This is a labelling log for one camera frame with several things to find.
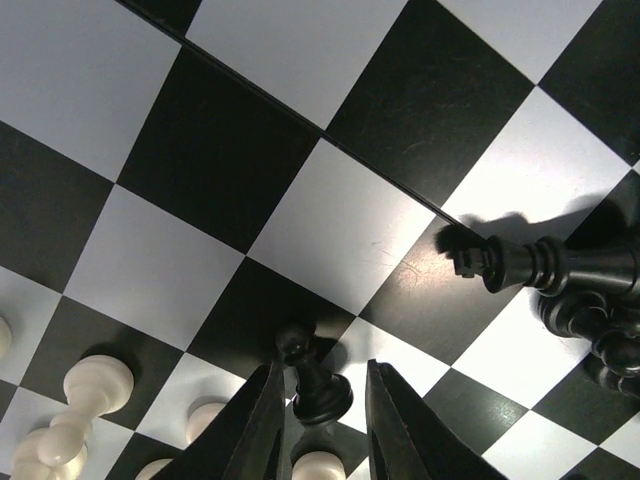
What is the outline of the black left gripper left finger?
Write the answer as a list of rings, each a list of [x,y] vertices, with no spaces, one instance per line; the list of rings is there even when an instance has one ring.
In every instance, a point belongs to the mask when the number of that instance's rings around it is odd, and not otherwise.
[[[217,417],[157,479],[275,479],[281,466],[283,365],[259,366]]]

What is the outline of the black chess pawn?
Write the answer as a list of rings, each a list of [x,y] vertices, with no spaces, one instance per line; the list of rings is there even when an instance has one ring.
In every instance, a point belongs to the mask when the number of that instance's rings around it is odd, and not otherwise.
[[[276,346],[280,360],[295,370],[293,413],[304,427],[329,425],[348,412],[354,400],[351,384],[316,360],[312,329],[290,323],[278,333]]]

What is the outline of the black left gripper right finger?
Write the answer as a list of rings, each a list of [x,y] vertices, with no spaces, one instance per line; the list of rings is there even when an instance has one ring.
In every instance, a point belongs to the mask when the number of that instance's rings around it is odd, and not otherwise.
[[[502,479],[462,442],[389,363],[367,362],[365,393],[373,479]]]

